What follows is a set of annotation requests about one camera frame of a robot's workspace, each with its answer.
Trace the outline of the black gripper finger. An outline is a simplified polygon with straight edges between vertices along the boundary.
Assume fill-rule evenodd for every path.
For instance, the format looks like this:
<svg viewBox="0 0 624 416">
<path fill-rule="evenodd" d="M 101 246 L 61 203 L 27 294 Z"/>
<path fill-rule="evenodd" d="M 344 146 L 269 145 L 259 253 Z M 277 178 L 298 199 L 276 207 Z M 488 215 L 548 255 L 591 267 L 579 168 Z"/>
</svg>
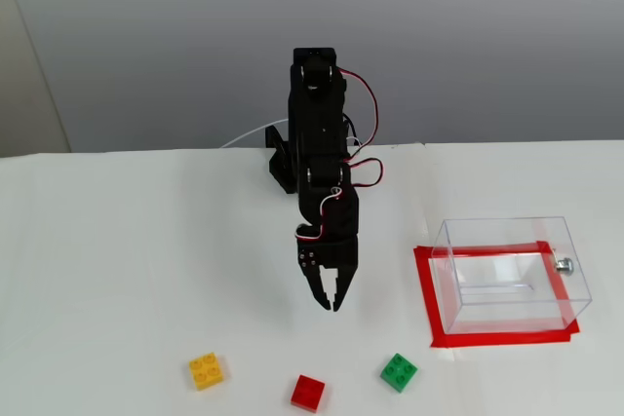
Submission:
<svg viewBox="0 0 624 416">
<path fill-rule="evenodd" d="M 345 240 L 321 243 L 319 251 L 320 264 L 326 269 L 336 271 L 333 302 L 330 304 L 325 294 L 324 307 L 327 310 L 338 310 L 358 268 L 358 237 L 351 236 Z"/>
<path fill-rule="evenodd" d="M 320 269 L 325 266 L 328 259 L 327 249 L 324 243 L 313 241 L 297 241 L 297 260 L 301 272 L 306 278 L 314 299 L 326 310 L 332 308 L 321 278 Z"/>
</svg>

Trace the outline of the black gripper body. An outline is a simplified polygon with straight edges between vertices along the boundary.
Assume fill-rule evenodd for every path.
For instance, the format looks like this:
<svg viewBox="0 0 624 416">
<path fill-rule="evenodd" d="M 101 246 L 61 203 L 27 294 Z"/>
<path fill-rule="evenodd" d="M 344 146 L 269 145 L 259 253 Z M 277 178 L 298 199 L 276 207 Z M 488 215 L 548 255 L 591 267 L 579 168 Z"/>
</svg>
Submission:
<svg viewBox="0 0 624 416">
<path fill-rule="evenodd" d="M 340 241 L 358 233 L 359 199 L 351 184 L 303 188 L 298 207 L 307 223 L 295 228 L 297 240 Z"/>
</svg>

